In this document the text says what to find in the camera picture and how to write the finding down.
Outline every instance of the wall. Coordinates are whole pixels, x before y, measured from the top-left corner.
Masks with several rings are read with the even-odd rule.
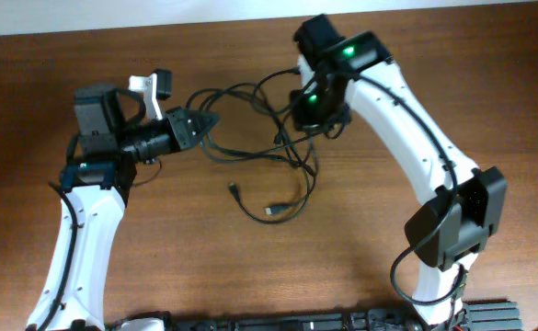
[[[0,0],[0,35],[523,0]]]

